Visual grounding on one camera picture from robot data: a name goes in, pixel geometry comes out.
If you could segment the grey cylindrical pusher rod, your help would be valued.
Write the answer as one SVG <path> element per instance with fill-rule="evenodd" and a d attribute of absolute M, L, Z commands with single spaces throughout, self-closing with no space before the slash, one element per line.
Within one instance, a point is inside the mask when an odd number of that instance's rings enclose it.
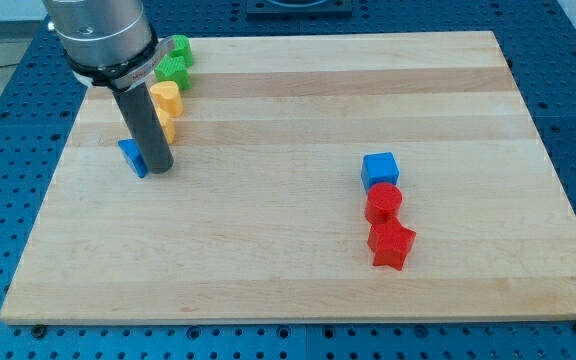
<path fill-rule="evenodd" d="M 174 158 L 146 85 L 112 94 L 147 169 L 154 174 L 170 170 Z"/>

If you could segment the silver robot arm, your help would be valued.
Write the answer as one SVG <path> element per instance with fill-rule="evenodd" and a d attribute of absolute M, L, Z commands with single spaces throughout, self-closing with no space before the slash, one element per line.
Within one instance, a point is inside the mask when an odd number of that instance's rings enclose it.
<path fill-rule="evenodd" d="M 112 91 L 146 168 L 165 173 L 174 159 L 147 86 L 148 76 L 175 49 L 159 38 L 140 0 L 44 0 L 76 78 Z"/>

